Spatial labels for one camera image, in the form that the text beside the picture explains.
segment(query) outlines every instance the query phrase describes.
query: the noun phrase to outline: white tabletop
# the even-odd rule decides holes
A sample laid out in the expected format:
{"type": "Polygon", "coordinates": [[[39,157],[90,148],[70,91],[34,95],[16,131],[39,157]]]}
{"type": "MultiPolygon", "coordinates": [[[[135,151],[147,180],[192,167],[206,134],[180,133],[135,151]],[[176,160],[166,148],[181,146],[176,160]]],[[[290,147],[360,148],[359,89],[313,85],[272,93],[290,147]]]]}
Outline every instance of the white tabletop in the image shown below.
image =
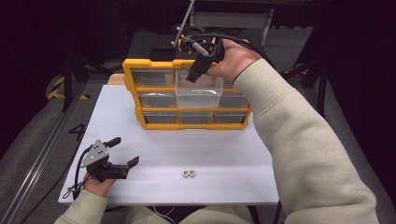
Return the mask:
{"type": "MultiPolygon", "coordinates": [[[[109,161],[126,165],[140,162],[127,179],[118,180],[108,193],[114,205],[272,204],[278,195],[271,156],[252,122],[245,130],[144,130],[134,115],[134,100],[125,86],[102,88],[90,123],[67,175],[59,202],[74,184],[78,158],[97,139],[121,137],[110,148],[109,161]],[[196,171],[184,177],[184,170],[196,171]]],[[[79,181],[85,175],[80,170],[79,181]]]]}

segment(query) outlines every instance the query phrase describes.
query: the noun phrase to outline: floor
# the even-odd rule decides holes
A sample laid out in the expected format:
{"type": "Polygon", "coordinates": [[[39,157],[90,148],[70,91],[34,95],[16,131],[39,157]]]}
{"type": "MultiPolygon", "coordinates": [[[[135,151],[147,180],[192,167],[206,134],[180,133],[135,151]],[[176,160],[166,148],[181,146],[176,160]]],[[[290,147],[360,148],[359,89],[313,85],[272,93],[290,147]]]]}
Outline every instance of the floor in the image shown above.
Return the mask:
{"type": "MultiPolygon", "coordinates": [[[[311,31],[310,28],[289,29],[281,27],[270,29],[264,46],[279,72],[291,69],[298,52],[300,52],[311,31]]],[[[311,96],[312,92],[318,90],[317,87],[314,87],[313,90],[304,90],[298,85],[299,78],[295,77],[290,81],[290,84],[295,86],[304,96],[311,96]]],[[[49,85],[49,90],[56,79],[57,77],[49,85]]],[[[86,85],[80,86],[79,90],[81,92],[78,92],[78,95],[83,93],[90,98],[77,100],[68,112],[67,118],[61,112],[63,100],[49,99],[49,103],[29,122],[14,141],[7,154],[0,161],[0,218],[4,218],[2,223],[20,223],[51,187],[54,187],[52,193],[46,196],[42,204],[24,223],[53,223],[67,209],[67,205],[57,202],[64,180],[62,172],[73,158],[73,154],[78,147],[80,133],[88,125],[99,92],[106,82],[107,77],[95,75],[86,85]],[[62,129],[56,129],[56,124],[61,124],[62,129]],[[58,137],[49,140],[49,137],[53,136],[54,133],[58,133],[58,137]],[[36,158],[42,155],[40,153],[43,148],[46,149],[48,159],[43,162],[43,169],[37,170],[37,181],[29,179],[33,180],[31,185],[33,188],[23,189],[23,191],[21,186],[26,176],[29,176],[32,171],[32,167],[37,164],[36,158]],[[16,197],[21,195],[21,193],[18,193],[19,190],[25,197],[16,197]]],[[[396,213],[389,196],[362,154],[360,146],[332,93],[330,83],[328,83],[326,90],[325,114],[326,120],[344,144],[361,179],[375,193],[378,201],[376,212],[380,223],[396,223],[396,213]]],[[[261,223],[273,223],[275,205],[257,206],[257,210],[261,223]]],[[[280,220],[283,221],[284,219],[285,215],[282,213],[280,220]]],[[[121,223],[122,220],[123,212],[121,210],[105,214],[102,223],[121,223]]]]}

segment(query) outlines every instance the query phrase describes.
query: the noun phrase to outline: black cable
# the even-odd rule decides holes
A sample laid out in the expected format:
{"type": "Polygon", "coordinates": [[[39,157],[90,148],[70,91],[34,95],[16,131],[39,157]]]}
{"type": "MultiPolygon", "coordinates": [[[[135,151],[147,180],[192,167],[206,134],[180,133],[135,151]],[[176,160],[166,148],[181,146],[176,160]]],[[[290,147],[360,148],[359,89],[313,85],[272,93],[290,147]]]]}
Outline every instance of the black cable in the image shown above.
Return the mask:
{"type": "Polygon", "coordinates": [[[192,35],[189,36],[189,38],[191,38],[192,40],[197,40],[197,39],[202,39],[205,37],[216,37],[216,38],[223,38],[223,39],[229,39],[232,40],[233,42],[239,44],[242,47],[245,47],[247,49],[253,50],[256,53],[260,54],[260,56],[262,56],[265,61],[267,61],[272,67],[275,68],[274,63],[268,58],[268,56],[265,54],[263,49],[257,49],[255,46],[251,45],[250,43],[248,43],[247,41],[237,38],[235,36],[231,36],[231,35],[223,35],[223,34],[199,34],[199,35],[192,35]]]}
{"type": "Polygon", "coordinates": [[[87,154],[87,153],[91,150],[91,147],[92,147],[92,146],[86,148],[86,149],[82,152],[81,156],[80,156],[79,159],[78,159],[77,168],[76,168],[76,175],[75,175],[75,185],[73,186],[75,189],[78,189],[78,190],[77,190],[77,191],[73,191],[73,199],[74,199],[74,200],[75,200],[75,199],[77,198],[77,196],[79,195],[79,188],[78,188],[79,167],[80,167],[80,165],[81,165],[81,163],[82,163],[82,159],[84,159],[85,154],[87,154]]]}
{"type": "Polygon", "coordinates": [[[277,202],[277,207],[276,207],[276,211],[275,211],[273,224],[277,224],[277,222],[279,221],[279,217],[280,217],[280,212],[281,211],[282,211],[282,203],[279,200],[277,202]]]}
{"type": "Polygon", "coordinates": [[[106,213],[115,212],[115,211],[121,210],[122,208],[125,208],[125,206],[118,206],[118,207],[113,207],[113,208],[108,207],[108,208],[105,210],[105,212],[106,212],[106,213]]]}
{"type": "Polygon", "coordinates": [[[79,141],[78,146],[76,147],[73,156],[71,157],[70,161],[67,163],[66,167],[64,168],[64,170],[62,171],[62,174],[59,176],[59,178],[56,180],[56,182],[53,184],[53,186],[49,189],[49,191],[40,199],[40,201],[38,201],[38,203],[35,204],[35,206],[28,212],[28,214],[22,219],[21,224],[23,222],[25,222],[27,220],[27,218],[33,214],[33,212],[37,209],[37,207],[43,203],[43,201],[52,193],[52,191],[56,188],[56,186],[58,185],[59,181],[61,181],[61,179],[64,177],[64,174],[67,172],[67,170],[70,168],[70,166],[73,163],[74,158],[77,155],[78,152],[78,148],[80,145],[81,141],[79,141]]]}
{"type": "MultiPolygon", "coordinates": [[[[102,74],[102,72],[100,72],[100,71],[98,71],[98,70],[96,70],[96,69],[94,69],[94,68],[89,68],[89,67],[86,67],[85,68],[89,73],[91,73],[91,74],[102,74]]],[[[110,70],[110,71],[112,71],[112,72],[115,72],[115,71],[117,71],[117,70],[120,70],[120,69],[122,69],[122,64],[118,64],[118,65],[115,65],[115,66],[113,66],[113,67],[107,67],[106,68],[107,70],[110,70]]]]}

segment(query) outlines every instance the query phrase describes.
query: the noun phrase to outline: plastic drawer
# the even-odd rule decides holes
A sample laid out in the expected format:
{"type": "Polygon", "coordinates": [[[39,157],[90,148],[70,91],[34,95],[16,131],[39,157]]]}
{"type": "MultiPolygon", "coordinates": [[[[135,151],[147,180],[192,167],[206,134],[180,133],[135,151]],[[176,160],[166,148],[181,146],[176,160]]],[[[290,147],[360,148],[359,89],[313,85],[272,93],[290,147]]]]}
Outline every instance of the plastic drawer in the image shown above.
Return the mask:
{"type": "Polygon", "coordinates": [[[218,107],[222,94],[221,77],[202,75],[195,83],[186,80],[188,69],[176,70],[177,107],[218,107]]]}
{"type": "Polygon", "coordinates": [[[176,107],[176,96],[174,92],[139,92],[140,103],[143,107],[176,107]]]}
{"type": "Polygon", "coordinates": [[[219,107],[249,107],[249,104],[240,92],[224,92],[219,99],[219,107]]]}
{"type": "Polygon", "coordinates": [[[208,124],[212,115],[212,112],[180,112],[180,122],[183,124],[208,124]]]}
{"type": "Polygon", "coordinates": [[[176,123],[177,112],[143,112],[147,123],[176,123]]]}
{"type": "Polygon", "coordinates": [[[133,68],[136,86],[144,87],[173,87],[174,69],[133,68]]]}
{"type": "Polygon", "coordinates": [[[246,112],[215,112],[214,123],[243,123],[246,112]]]}

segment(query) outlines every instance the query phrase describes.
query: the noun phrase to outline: small ring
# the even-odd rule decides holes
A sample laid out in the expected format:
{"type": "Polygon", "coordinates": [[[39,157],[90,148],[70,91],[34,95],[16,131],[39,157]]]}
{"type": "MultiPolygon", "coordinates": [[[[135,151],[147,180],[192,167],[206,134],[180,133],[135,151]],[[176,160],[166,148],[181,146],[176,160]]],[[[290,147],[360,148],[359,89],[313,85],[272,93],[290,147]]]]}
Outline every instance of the small ring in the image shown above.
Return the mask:
{"type": "Polygon", "coordinates": [[[190,170],[190,176],[191,176],[191,177],[195,176],[196,174],[197,174],[197,173],[196,173],[195,171],[190,170]]]}
{"type": "Polygon", "coordinates": [[[183,171],[183,176],[184,177],[187,177],[187,176],[189,176],[190,175],[190,171],[188,171],[188,170],[184,170],[183,171]]]}

